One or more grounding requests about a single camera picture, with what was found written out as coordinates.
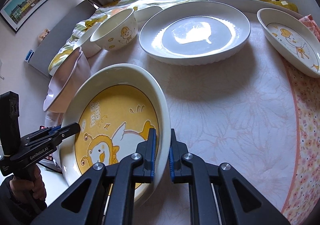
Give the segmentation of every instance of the pink floral fabric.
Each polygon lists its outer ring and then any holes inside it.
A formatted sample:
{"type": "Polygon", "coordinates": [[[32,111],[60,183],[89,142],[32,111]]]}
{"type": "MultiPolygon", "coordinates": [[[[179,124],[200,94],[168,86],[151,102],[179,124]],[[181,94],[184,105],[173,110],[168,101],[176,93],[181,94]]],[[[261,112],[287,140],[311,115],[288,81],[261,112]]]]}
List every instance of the pink floral fabric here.
{"type": "Polygon", "coordinates": [[[320,81],[310,78],[285,59],[296,105],[297,159],[283,215],[292,225],[301,224],[320,197],[320,81]]]}

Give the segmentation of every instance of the black handle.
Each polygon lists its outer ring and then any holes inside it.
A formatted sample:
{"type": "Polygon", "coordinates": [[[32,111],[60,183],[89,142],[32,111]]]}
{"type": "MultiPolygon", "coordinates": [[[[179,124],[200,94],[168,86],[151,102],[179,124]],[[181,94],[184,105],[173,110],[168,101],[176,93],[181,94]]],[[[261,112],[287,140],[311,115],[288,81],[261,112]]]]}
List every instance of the black handle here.
{"type": "MultiPolygon", "coordinates": [[[[19,170],[17,172],[14,172],[13,174],[20,179],[28,180],[34,182],[36,180],[36,177],[34,175],[34,165],[30,166],[28,168],[19,170]]],[[[36,214],[40,214],[43,210],[47,208],[47,205],[45,201],[41,201],[40,199],[33,198],[32,194],[33,191],[24,191],[23,194],[25,195],[26,199],[32,206],[33,210],[36,214]]]]}

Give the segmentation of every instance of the gray panel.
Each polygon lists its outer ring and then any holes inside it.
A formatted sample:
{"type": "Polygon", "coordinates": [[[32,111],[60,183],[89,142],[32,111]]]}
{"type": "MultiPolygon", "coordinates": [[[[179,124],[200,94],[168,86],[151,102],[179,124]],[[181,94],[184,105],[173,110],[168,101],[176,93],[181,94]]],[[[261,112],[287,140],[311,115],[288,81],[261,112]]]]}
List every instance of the gray panel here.
{"type": "Polygon", "coordinates": [[[50,76],[48,67],[54,56],[72,35],[76,24],[90,18],[96,8],[87,0],[84,0],[57,23],[40,43],[31,57],[29,64],[41,71],[44,75],[50,76]]]}

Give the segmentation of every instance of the duck beak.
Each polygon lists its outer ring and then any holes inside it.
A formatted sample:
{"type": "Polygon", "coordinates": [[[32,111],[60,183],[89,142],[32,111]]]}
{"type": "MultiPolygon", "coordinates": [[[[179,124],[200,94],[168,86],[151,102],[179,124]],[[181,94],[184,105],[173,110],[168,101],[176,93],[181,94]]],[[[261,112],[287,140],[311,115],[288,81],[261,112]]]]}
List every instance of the duck beak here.
{"type": "Polygon", "coordinates": [[[100,162],[101,162],[101,163],[103,163],[105,157],[106,157],[106,154],[105,154],[104,151],[103,151],[103,153],[100,154],[100,156],[99,156],[99,159],[100,159],[100,162]]]}

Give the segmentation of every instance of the painting of buildings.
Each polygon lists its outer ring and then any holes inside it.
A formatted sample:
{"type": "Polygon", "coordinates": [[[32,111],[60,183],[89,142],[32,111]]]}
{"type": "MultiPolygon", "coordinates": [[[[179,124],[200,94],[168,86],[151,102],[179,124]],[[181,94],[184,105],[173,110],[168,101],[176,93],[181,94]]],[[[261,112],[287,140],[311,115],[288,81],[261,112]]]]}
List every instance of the painting of buildings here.
{"type": "Polygon", "coordinates": [[[16,32],[28,17],[47,0],[9,0],[1,15],[16,32]]]}

